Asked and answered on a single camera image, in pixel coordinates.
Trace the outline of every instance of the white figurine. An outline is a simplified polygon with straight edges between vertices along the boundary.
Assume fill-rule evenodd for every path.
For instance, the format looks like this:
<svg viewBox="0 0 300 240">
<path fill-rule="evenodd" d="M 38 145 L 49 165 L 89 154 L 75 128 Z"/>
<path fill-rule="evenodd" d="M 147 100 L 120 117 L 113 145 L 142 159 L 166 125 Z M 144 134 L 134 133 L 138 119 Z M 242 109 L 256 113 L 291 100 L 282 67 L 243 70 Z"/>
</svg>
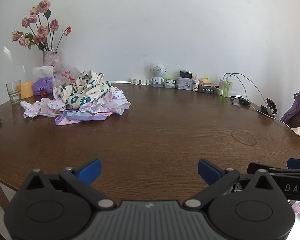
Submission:
<svg viewBox="0 0 300 240">
<path fill-rule="evenodd" d="M 166 73 L 166 68 L 162 64 L 156 64 L 152 68 L 153 77 L 150 78 L 151 84 L 153 87 L 163 87 L 164 78 L 162 76 Z"/>
</svg>

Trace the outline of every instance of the rose bouquet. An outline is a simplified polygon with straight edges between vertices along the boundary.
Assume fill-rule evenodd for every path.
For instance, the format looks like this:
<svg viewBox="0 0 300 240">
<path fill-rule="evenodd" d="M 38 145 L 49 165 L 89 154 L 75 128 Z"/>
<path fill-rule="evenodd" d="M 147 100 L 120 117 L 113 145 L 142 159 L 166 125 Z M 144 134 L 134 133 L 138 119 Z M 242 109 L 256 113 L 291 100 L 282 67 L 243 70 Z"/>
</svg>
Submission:
<svg viewBox="0 0 300 240">
<path fill-rule="evenodd" d="M 19 44 L 23 47 L 28 47 L 31 49 L 32 46 L 37 46 L 42 51 L 53 50 L 52 43 L 55 31 L 59 29 L 59 23 L 56 19 L 52 20 L 49 24 L 49 17 L 51 16 L 50 11 L 51 3 L 48 0 L 41 1 L 38 5 L 33 6 L 30 10 L 29 17 L 24 17 L 22 19 L 21 25 L 25 28 L 30 28 L 31 31 L 27 33 L 14 31 L 12 32 L 12 41 L 19 41 Z M 41 20 L 46 17 L 48 25 L 42 25 Z M 34 33 L 31 28 L 31 24 L 35 24 L 37 27 L 37 34 Z M 61 38 L 58 42 L 56 49 L 58 49 L 60 41 L 63 36 L 68 36 L 71 32 L 71 27 L 66 28 L 65 31 L 62 30 Z"/>
</svg>

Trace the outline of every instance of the charging cable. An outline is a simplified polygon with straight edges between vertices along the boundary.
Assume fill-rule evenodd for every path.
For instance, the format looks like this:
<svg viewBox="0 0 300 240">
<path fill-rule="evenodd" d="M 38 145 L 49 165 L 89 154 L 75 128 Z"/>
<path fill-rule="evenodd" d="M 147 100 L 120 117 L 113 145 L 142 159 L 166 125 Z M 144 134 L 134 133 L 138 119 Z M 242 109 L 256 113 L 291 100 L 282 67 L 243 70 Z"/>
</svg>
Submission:
<svg viewBox="0 0 300 240">
<path fill-rule="evenodd" d="M 239 102 L 239 103 L 234 103 L 233 102 L 234 99 L 239 99 L 239 98 L 242 98 L 242 96 L 232 96 L 232 97 L 230 97 L 231 104 L 233 104 L 233 105 L 240 105 L 240 104 L 242 104 L 243 102 Z"/>
<path fill-rule="evenodd" d="M 252 102 L 249 100 L 249 98 L 248 98 L 248 96 L 247 96 L 247 91 L 246 91 L 245 86 L 244 86 L 243 83 L 241 82 L 240 78 L 239 78 L 238 76 L 235 75 L 235 74 L 240 74 L 240 75 L 242 75 L 241 73 L 226 73 L 225 76 L 226 76 L 227 74 L 230 74 L 230 76 L 235 76 L 235 77 L 240 81 L 241 85 L 242 85 L 243 88 L 244 88 L 244 92 L 245 92 L 245 94 L 246 94 L 246 98 L 247 98 L 248 102 L 250 103 L 250 105 L 252 106 L 252 108 L 253 108 L 254 110 L 256 110 L 257 112 L 259 112 L 259 113 L 261 113 L 261 114 L 264 114 L 264 115 L 267 116 L 267 117 L 270 117 L 270 118 L 275 119 L 275 120 L 277 120 L 277 121 L 279 121 L 279 122 L 282 122 L 281 120 L 276 119 L 275 117 L 269 116 L 269 115 L 267 115 L 267 114 L 265 114 L 265 113 L 263 113 L 263 112 L 257 110 L 256 108 L 254 108 L 254 106 L 252 105 Z"/>
</svg>

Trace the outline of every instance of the spray bottle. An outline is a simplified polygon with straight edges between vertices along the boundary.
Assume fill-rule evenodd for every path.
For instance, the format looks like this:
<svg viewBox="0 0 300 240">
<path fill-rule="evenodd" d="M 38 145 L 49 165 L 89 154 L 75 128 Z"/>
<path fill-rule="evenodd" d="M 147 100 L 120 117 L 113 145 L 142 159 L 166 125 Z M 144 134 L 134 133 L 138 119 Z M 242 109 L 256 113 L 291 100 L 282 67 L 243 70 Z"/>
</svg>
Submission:
<svg viewBox="0 0 300 240">
<path fill-rule="evenodd" d="M 228 97 L 228 93 L 229 93 L 229 87 L 230 87 L 230 81 L 229 81 L 229 74 L 227 75 L 226 81 L 223 82 L 223 92 L 222 92 L 222 96 L 224 98 Z"/>
<path fill-rule="evenodd" d="M 196 74 L 193 79 L 193 89 L 192 90 L 197 92 L 198 86 L 199 86 L 199 78 L 198 78 L 198 74 Z"/>
</svg>

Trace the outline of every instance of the white wall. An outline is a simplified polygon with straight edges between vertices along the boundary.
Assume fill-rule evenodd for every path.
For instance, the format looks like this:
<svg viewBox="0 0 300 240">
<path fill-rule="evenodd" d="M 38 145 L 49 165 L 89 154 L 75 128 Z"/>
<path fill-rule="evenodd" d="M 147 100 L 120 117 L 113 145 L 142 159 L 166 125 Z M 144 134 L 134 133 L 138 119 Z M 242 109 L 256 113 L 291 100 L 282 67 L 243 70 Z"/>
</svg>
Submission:
<svg viewBox="0 0 300 240">
<path fill-rule="evenodd" d="M 6 82 L 30 79 L 41 65 L 39 51 L 10 35 L 24 30 L 21 19 L 39 1 L 0 0 L 0 104 L 8 100 Z M 188 69 L 216 84 L 225 72 L 242 72 L 277 103 L 279 116 L 300 91 L 300 0 L 50 1 L 51 19 L 72 27 L 60 47 L 65 65 L 108 80 L 149 76 L 156 62 L 166 66 L 165 77 Z M 244 84 L 260 105 L 257 90 Z M 234 89 L 243 91 L 237 81 Z"/>
</svg>

